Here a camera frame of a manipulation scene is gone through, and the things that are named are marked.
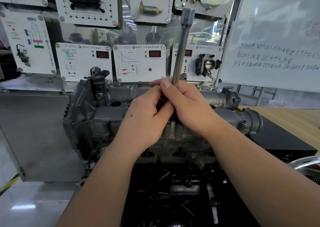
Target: fingernail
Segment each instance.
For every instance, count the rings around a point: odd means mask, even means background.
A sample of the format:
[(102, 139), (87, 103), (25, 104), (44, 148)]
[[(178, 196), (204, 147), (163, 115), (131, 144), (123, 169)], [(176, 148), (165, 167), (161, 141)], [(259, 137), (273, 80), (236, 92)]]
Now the fingernail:
[(170, 85), (171, 85), (170, 81), (168, 81), (168, 80), (164, 80), (164, 81), (163, 81), (163, 86), (164, 86), (166, 89), (169, 88)]

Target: forearm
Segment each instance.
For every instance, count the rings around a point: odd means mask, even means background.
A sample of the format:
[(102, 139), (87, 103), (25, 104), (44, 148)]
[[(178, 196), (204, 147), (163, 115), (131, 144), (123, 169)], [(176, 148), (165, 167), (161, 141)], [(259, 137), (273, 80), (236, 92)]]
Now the forearm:
[(207, 139), (229, 179), (262, 226), (315, 226), (320, 188), (221, 118)]
[(57, 226), (119, 227), (134, 161), (111, 144)]

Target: hand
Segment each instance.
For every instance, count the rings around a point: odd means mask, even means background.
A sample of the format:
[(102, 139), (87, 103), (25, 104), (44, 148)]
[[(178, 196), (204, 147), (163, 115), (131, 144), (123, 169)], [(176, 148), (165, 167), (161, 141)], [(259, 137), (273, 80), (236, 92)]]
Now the hand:
[(134, 99), (112, 142), (113, 145), (121, 147), (123, 152), (135, 157), (135, 160), (159, 140), (174, 112), (174, 107), (169, 101), (157, 112), (156, 105), (160, 96), (160, 86), (154, 86)]
[(150, 82), (151, 87), (157, 85), (161, 86), (163, 94), (176, 108), (177, 116), (183, 125), (204, 138), (210, 136), (214, 130), (214, 122), (221, 118), (193, 84), (179, 81), (176, 88), (169, 78)]

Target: right hand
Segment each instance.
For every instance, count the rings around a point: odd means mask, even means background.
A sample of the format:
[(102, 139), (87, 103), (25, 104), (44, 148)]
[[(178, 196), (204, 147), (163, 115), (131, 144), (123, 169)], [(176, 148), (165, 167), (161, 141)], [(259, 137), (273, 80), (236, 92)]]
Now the right hand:
[(221, 118), (214, 112), (203, 95), (193, 84), (179, 81), (174, 87), (170, 78), (150, 82), (150, 86), (160, 85), (163, 94), (177, 110), (179, 120), (187, 128), (207, 138), (214, 130), (214, 124)]

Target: wooden table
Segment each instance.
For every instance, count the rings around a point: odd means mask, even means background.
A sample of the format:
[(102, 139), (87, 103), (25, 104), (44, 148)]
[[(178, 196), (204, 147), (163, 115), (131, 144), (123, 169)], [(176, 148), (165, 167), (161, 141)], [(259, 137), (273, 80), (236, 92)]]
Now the wooden table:
[(294, 136), (318, 149), (320, 155), (320, 110), (240, 106), (250, 108)]

